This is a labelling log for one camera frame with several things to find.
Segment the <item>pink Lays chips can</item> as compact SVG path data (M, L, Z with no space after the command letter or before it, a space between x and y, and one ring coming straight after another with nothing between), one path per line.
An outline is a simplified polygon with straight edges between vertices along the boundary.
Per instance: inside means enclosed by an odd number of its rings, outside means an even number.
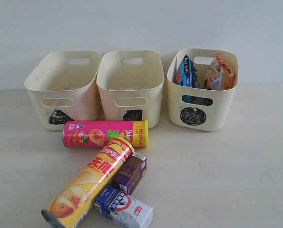
M104 147L115 136L134 147L148 147L148 120L68 121L63 128L65 147Z

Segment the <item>cream bin square mark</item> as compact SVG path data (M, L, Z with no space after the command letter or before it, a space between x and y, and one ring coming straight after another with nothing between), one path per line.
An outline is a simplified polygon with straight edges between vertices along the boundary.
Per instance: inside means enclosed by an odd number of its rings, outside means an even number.
M164 71L158 53L150 50L112 51L102 57L97 75L107 120L160 119Z

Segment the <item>cream bin triangle mark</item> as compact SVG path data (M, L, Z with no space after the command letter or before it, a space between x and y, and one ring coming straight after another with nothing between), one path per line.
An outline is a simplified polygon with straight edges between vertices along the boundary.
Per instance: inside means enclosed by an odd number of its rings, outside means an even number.
M101 100L96 51L57 51L45 56L24 82L44 128L63 130L67 121L96 120Z

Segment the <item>blue white milk carton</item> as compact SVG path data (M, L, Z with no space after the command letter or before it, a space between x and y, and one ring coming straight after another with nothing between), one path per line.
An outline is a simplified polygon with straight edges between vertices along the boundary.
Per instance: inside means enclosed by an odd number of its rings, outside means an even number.
M153 208L108 184L95 200L100 214L123 228L147 228Z

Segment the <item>blue black snack bag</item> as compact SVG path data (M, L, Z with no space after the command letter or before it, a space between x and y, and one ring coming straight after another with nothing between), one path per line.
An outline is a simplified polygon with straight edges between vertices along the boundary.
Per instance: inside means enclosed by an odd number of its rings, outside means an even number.
M200 88L197 69L187 54L183 57L176 74L173 76L173 83L189 88Z

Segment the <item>yellow Lays chips can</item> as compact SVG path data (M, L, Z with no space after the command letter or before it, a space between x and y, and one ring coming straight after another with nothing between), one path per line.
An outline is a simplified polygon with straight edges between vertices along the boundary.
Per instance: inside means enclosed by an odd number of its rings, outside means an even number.
M115 136L60 193L41 210L53 228L76 228L93 208L96 197L134 153L127 140Z

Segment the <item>orange snack bag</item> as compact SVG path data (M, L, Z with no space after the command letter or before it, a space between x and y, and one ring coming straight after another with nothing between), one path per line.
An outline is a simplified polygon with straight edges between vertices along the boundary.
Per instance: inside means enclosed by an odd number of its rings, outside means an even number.
M208 90L228 90L234 86L235 69L224 62L221 53L218 53L205 75L204 89Z

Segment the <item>cream bin circle mark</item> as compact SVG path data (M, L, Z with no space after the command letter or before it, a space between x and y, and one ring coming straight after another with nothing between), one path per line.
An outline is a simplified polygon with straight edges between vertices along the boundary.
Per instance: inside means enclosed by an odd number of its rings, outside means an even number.
M205 74L209 64L195 63L201 88L189 88L173 83L173 77L179 69L185 55L193 62L195 57L212 57L222 55L229 66L235 69L234 86L224 91L205 90ZM172 123L201 131L216 131L223 127L229 107L238 84L238 60L236 55L222 50L185 48L178 51L167 72L168 113Z

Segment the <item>purple drink carton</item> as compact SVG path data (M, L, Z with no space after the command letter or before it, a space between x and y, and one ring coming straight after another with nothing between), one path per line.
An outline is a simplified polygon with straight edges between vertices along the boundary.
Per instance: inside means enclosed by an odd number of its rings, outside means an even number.
M147 168L147 157L134 152L122 165L112 180L112 186L131 195Z

